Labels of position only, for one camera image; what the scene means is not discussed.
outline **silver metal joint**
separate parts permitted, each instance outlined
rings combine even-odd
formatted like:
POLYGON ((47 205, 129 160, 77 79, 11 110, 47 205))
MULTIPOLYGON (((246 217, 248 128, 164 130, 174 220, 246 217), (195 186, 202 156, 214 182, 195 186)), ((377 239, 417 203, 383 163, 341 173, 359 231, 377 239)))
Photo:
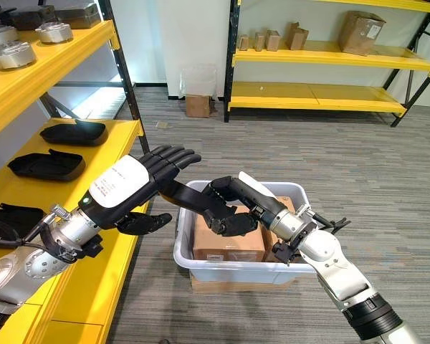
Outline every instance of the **silver metal joint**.
POLYGON ((73 38, 70 25, 64 23, 44 23, 36 28, 35 32, 43 43, 60 43, 73 38))
POLYGON ((6 44, 10 41, 16 41, 18 39, 17 30, 15 27, 8 25, 0 25, 0 44, 6 44))
POLYGON ((63 206, 60 204, 53 204, 51 206, 51 212, 60 217, 64 220, 70 220, 71 214, 68 210, 66 210, 63 206))
POLYGON ((36 59, 32 46, 27 42, 12 41, 0 44, 0 70, 22 67, 36 59))

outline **white label on robot hand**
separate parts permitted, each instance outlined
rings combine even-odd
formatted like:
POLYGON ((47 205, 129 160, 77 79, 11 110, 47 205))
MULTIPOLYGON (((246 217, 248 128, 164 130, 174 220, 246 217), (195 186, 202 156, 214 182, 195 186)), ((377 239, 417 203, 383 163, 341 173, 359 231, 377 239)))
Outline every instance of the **white label on robot hand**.
POLYGON ((261 194, 263 194, 265 196, 276 198, 276 196, 266 186, 264 186, 260 182, 256 181, 255 179, 253 179, 251 176, 249 176, 245 172, 243 172, 243 171, 239 172, 239 179, 241 181, 243 181, 246 185, 251 186, 252 188, 257 190, 258 192, 260 192, 261 194))
POLYGON ((149 180, 144 165, 132 156, 123 156, 91 183, 89 192, 101 206, 112 208, 131 197, 149 180))

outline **box label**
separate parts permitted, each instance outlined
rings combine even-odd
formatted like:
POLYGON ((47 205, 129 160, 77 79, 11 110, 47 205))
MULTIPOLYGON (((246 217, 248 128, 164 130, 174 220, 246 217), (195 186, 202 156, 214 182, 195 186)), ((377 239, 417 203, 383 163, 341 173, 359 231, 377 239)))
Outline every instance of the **box label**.
POLYGON ((207 260, 216 260, 216 261, 223 261, 224 255, 223 254, 207 254, 207 260))
POLYGON ((371 39, 375 39, 378 36, 379 31, 381 30, 381 27, 378 25, 373 25, 370 28, 370 31, 368 32, 368 34, 366 35, 367 38, 371 38, 371 39))

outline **black plastic tray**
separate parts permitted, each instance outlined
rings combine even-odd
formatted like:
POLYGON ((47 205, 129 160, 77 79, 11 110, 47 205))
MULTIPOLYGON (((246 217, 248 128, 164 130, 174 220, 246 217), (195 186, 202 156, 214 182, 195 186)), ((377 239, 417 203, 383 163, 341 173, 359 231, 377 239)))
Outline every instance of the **black plastic tray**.
POLYGON ((62 145, 101 145, 108 138, 105 124, 75 120, 75 124, 57 124, 44 129, 40 136, 49 143, 62 145))
POLYGON ((0 239, 14 241, 24 238, 44 215, 39 208, 0 204, 0 239))
POLYGON ((8 167, 18 176, 72 181, 85 169, 85 161, 78 154, 50 149, 49 154, 31 153, 15 158, 8 167))

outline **clear plastic bag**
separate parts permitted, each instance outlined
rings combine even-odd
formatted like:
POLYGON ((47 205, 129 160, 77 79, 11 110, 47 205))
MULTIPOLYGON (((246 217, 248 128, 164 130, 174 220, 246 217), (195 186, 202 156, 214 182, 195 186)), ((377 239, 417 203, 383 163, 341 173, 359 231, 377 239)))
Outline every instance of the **clear plastic bag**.
POLYGON ((178 96, 208 95, 216 97, 216 67, 214 64, 193 64, 180 72, 178 96))

